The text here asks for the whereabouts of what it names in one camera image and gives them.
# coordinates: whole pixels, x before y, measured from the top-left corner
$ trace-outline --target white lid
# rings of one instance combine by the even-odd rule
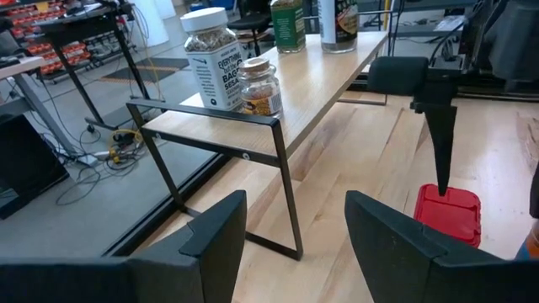
[[[185,31],[209,29],[228,23],[225,8],[204,8],[191,13],[186,13],[182,18]]]

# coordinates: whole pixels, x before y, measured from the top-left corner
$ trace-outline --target cork lid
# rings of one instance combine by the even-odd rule
[[[239,65],[241,72],[263,72],[268,68],[270,68],[270,60],[260,57],[247,59]]]

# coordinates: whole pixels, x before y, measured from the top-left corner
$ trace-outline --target wooden floor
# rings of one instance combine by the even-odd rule
[[[387,107],[336,104],[290,160],[305,255],[301,262],[245,243],[234,300],[247,302],[370,302],[350,245],[344,195],[359,190],[407,215],[419,187],[435,183],[424,116],[408,98]],[[529,190],[539,149],[539,106],[457,100],[450,186],[482,202],[481,248],[512,258],[531,226]],[[248,230],[292,247],[278,171],[232,160],[188,202],[206,210],[235,189],[248,194]],[[178,213],[142,247],[190,218]]]

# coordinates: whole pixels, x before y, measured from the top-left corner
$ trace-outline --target desk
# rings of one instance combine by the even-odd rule
[[[58,140],[64,150],[71,156],[77,155],[75,149],[67,139],[66,135],[61,131],[58,124],[52,119],[49,111],[43,106],[40,99],[35,95],[35,92],[28,85],[26,80],[23,78],[23,73],[31,71],[40,66],[46,64],[45,59],[42,57],[30,57],[20,59],[20,63],[13,66],[8,66],[3,69],[0,69],[0,79],[5,79],[7,77],[13,77],[17,86],[23,92],[24,97],[7,102],[5,104],[0,104],[0,115],[2,114],[13,114],[19,115],[27,111],[34,110],[43,120],[45,125],[52,132],[52,135]]]
[[[99,126],[107,130],[118,130],[122,125],[131,120],[131,116],[125,110],[125,107],[102,115],[92,102],[88,92],[78,79],[75,68],[69,64],[67,58],[62,52],[62,47],[75,41],[81,41],[97,35],[113,32],[118,40],[120,50],[124,55],[127,65],[133,74],[135,82],[141,90],[142,97],[149,99],[148,91],[142,81],[141,75],[136,68],[135,61],[129,52],[129,46],[125,40],[123,32],[118,28],[116,17],[120,13],[112,8],[100,8],[94,11],[84,13],[79,16],[73,16],[65,19],[56,19],[36,24],[41,27],[41,36],[36,36],[35,41],[39,43],[50,43],[61,64],[66,69],[73,84],[83,97],[84,103],[90,109],[93,118],[86,117],[84,120],[88,123],[88,131],[93,132],[93,126]]]

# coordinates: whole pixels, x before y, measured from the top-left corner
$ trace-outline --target jar label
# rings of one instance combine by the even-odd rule
[[[277,46],[298,48],[305,43],[305,21],[301,3],[293,7],[272,7],[271,18]]]
[[[318,17],[323,43],[340,43],[357,38],[356,0],[318,0]]]
[[[283,107],[280,99],[280,92],[269,98],[249,99],[242,97],[245,114],[272,115],[280,111]]]
[[[188,52],[187,59],[205,107],[229,110],[238,106],[241,87],[237,71],[243,57],[237,41],[212,52]]]

